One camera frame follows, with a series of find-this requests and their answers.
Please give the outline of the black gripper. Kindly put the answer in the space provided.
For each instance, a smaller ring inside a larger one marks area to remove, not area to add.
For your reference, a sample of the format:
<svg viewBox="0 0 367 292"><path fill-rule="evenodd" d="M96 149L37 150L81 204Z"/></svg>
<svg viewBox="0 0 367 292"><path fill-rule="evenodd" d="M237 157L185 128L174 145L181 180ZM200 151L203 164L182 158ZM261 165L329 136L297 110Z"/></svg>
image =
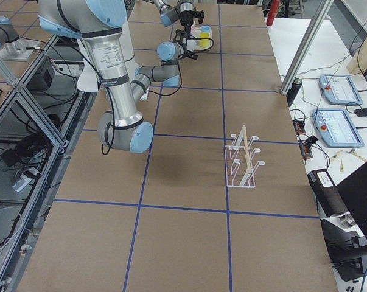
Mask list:
<svg viewBox="0 0 367 292"><path fill-rule="evenodd" d="M196 60L198 55L194 52L196 41L185 30L177 29L172 41L178 48L178 59L190 58Z"/></svg>
<svg viewBox="0 0 367 292"><path fill-rule="evenodd" d="M182 26L192 26L194 19L198 19L198 23L202 24L204 20L204 11L200 10L186 10L180 12L180 24Z"/></svg>

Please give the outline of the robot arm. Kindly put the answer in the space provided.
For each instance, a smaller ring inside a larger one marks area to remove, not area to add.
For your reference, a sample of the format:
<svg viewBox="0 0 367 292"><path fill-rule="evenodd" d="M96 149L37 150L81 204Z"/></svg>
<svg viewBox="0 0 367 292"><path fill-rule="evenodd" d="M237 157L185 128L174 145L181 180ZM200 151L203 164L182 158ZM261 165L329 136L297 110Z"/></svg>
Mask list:
<svg viewBox="0 0 367 292"><path fill-rule="evenodd" d="M165 87L178 85L179 60L197 58L187 49L187 41L194 20L203 22L204 11L197 10L192 1L179 1L174 7L164 1L156 1L155 5L165 26L179 21L184 29L176 31L173 42L159 45L159 66L141 66L131 79L120 43L127 20L124 1L38 1L42 29L61 37L80 39L85 45L87 60L111 105L97 130L102 145L108 149L143 153L149 148L153 126L144 121L136 102L153 82L161 82Z"/></svg>
<svg viewBox="0 0 367 292"><path fill-rule="evenodd" d="M190 27L194 24L194 20L198 19L200 24L204 20L204 11L197 10L193 1L178 1L175 6L171 6L165 1L152 1L159 10L160 20L167 27L177 21L183 27Z"/></svg>

